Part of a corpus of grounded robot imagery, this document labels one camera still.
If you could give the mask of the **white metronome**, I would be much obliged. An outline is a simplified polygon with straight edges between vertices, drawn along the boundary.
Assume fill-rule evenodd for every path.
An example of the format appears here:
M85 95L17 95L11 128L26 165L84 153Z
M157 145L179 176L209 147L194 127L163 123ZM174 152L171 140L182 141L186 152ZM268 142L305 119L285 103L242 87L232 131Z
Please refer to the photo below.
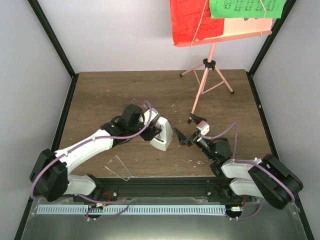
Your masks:
M155 126L161 131L150 141L150 144L158 150L166 151L173 139L173 129L169 121L162 116L158 118Z

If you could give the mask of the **clear plastic metronome cover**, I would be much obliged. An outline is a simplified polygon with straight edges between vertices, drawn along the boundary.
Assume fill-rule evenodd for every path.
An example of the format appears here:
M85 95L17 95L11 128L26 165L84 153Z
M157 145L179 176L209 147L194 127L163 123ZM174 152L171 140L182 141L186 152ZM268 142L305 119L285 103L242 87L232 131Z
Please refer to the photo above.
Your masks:
M132 173L118 155L115 155L113 158L108 160L104 167L112 174L126 182L132 178Z

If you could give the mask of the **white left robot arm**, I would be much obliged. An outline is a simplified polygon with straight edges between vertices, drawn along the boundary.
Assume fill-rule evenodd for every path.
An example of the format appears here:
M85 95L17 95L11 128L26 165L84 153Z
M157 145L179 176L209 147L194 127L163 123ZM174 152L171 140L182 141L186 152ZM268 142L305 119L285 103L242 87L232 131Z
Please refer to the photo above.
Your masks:
M72 175L72 171L92 157L127 143L136 136L165 151L170 143L172 129L168 120L152 107L143 111L139 106L128 105L121 115L103 124L91 136L61 150L43 150L30 174L30 196L35 193L48 202L64 195L75 195L96 203L102 196L101 183L91 174Z

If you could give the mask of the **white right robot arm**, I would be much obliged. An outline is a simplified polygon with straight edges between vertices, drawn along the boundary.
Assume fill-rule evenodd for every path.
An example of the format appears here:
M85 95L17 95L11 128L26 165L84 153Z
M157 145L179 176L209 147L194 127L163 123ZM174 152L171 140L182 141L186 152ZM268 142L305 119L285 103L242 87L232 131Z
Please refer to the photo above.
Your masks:
M267 154L251 160L237 159L237 147L230 145L225 131L208 136L207 119L190 114L189 121L196 123L194 134L186 137L175 128L178 141L188 147L196 145L212 161L210 168L214 175L231 180L222 188L225 200L232 202L242 195L252 196L264 199L278 210L296 201L304 185L277 157Z

